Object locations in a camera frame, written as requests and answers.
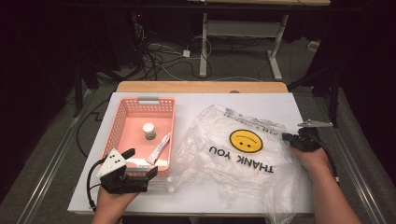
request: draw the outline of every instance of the plastic wrap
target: plastic wrap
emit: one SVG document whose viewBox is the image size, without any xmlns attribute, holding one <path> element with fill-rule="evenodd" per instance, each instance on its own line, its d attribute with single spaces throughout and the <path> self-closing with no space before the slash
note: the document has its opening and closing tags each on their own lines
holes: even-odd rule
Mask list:
<svg viewBox="0 0 396 224">
<path fill-rule="evenodd" d="M 210 106 L 175 148 L 168 190 L 210 180 L 224 202 L 259 198 L 267 221 L 290 223 L 301 165 L 281 139 L 285 131 L 282 124 Z"/>
</svg>

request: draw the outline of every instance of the pink plastic basket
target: pink plastic basket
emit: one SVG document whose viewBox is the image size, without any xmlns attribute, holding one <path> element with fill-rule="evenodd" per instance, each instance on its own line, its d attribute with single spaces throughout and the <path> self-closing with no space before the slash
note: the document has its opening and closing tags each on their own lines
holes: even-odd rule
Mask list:
<svg viewBox="0 0 396 224">
<path fill-rule="evenodd" d="M 175 99 L 170 97 L 126 97 L 120 99 L 102 158 L 115 148 L 122 153 L 135 148 L 135 154 L 127 163 L 127 174 L 137 175 L 158 166 L 158 175 L 167 176 L 171 158 L 172 135 L 175 119 Z M 143 132 L 145 123 L 153 123 L 156 137 L 146 138 Z M 158 146 L 163 137 L 170 133 L 168 144 L 163 148 L 154 165 L 145 159 Z"/>
</svg>

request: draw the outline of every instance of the yellow smiley face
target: yellow smiley face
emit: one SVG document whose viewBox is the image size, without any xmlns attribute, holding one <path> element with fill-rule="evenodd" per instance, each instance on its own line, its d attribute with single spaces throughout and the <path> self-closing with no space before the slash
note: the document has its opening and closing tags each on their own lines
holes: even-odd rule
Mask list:
<svg viewBox="0 0 396 224">
<path fill-rule="evenodd" d="M 230 134 L 230 142 L 236 149 L 253 153 L 262 149 L 262 140 L 260 137 L 249 130 L 236 130 Z"/>
</svg>

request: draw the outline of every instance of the gray carpet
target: gray carpet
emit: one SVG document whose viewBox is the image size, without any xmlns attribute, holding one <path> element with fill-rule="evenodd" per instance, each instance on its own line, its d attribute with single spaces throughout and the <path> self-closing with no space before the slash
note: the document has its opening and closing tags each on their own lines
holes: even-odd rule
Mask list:
<svg viewBox="0 0 396 224">
<path fill-rule="evenodd" d="M 213 55 L 209 57 L 212 76 L 208 80 L 236 77 L 222 81 L 254 81 L 253 78 L 261 81 L 274 81 L 268 60 L 263 54 L 265 50 L 271 48 L 271 44 L 271 40 L 264 39 L 258 46 L 235 49 L 233 52 L 214 49 Z M 286 84 L 304 76 L 314 56 L 314 53 L 306 49 L 307 44 L 308 41 L 304 39 L 291 44 L 282 43 L 277 61 Z M 172 43 L 167 43 L 166 46 L 178 52 L 183 50 L 181 46 Z M 162 56 L 167 60 L 177 57 L 170 54 L 162 54 Z M 198 74 L 198 61 L 189 60 L 189 62 L 193 65 L 194 74 Z M 138 79 L 144 75 L 140 73 L 132 79 Z M 77 130 L 73 127 L 77 127 L 86 115 L 107 99 L 118 84 L 104 75 L 99 74 L 98 78 L 100 88 L 97 91 L 87 91 L 83 114 L 80 118 L 73 118 L 74 93 L 70 92 L 69 104 L 49 124 L 20 176 L 1 203 L 0 223 L 17 223 L 21 214 L 24 214 L 21 221 L 26 221 L 25 223 L 91 222 L 91 216 L 76 215 L 66 210 L 85 163 L 85 157 L 78 150 Z M 175 80 L 175 78 L 198 80 L 191 75 L 191 66 L 188 63 L 175 64 L 168 67 L 166 72 L 162 70 L 158 74 L 158 80 Z M 297 88 L 293 93 L 303 119 L 328 120 L 326 97 L 314 98 L 309 88 Z M 396 190 L 370 149 L 342 92 L 340 92 L 339 103 L 337 114 L 339 128 L 322 129 L 320 136 L 334 155 L 341 179 L 341 188 L 363 223 L 392 223 L 396 219 Z M 78 134 L 79 143 L 85 153 L 89 153 L 91 149 L 100 127 L 100 118 L 106 111 L 106 104 L 95 111 L 99 112 L 99 120 L 95 120 L 95 115 L 88 116 Z M 68 133 L 71 133 L 72 137 L 64 139 Z M 53 155 L 60 149 L 63 149 L 60 159 L 52 161 Z M 32 199 L 32 195 L 37 195 L 35 189 L 42 175 L 50 173 L 47 170 L 49 164 L 56 164 L 56 166 L 52 170 L 53 175 L 48 178 L 47 185 L 44 185 L 48 188 L 39 188 L 38 190 L 42 190 L 42 197 Z M 23 213 L 25 206 L 32 204 L 33 201 L 35 201 L 35 206 L 33 209 L 29 207 L 27 211 L 30 214 L 26 215 L 26 212 Z M 140 217 L 135 221 L 137 223 L 164 223 L 165 219 L 160 221 L 155 217 Z M 184 223 L 185 219 L 174 218 L 166 219 L 166 221 Z M 258 223 L 261 221 L 262 219 L 205 218 L 201 219 L 200 223 Z M 314 223 L 314 219 L 313 217 L 296 217 L 292 223 Z"/>
</svg>

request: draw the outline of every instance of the white table surface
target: white table surface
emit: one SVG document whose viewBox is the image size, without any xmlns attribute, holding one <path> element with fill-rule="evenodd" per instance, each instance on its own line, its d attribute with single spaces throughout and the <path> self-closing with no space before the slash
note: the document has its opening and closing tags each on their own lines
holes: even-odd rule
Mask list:
<svg viewBox="0 0 396 224">
<path fill-rule="evenodd" d="M 78 181 L 68 207 L 69 212 L 89 214 L 87 193 L 85 190 L 87 175 L 92 165 L 100 159 L 106 143 L 112 120 L 115 116 L 120 98 L 126 96 L 162 96 L 176 99 L 176 115 L 172 150 L 180 145 L 182 137 L 189 129 L 192 121 L 210 105 L 223 105 L 234 111 L 256 119 L 269 119 L 282 123 L 288 133 L 297 133 L 301 118 L 297 104 L 291 93 L 142 93 L 115 92 L 109 102 L 101 127 L 92 145 L 91 152 Z M 91 186 L 100 183 L 92 174 Z M 126 214 L 147 216 L 263 216 L 264 209 L 259 201 L 236 199 L 231 205 L 223 202 L 215 188 L 210 184 L 199 186 L 180 186 L 170 193 L 163 177 L 154 177 L 148 184 L 148 192 L 140 193 L 126 209 Z M 96 201 L 98 188 L 92 189 L 92 198 Z M 312 199 L 312 183 L 306 171 L 302 171 L 299 186 L 298 202 L 295 206 L 297 214 L 314 212 Z"/>
</svg>

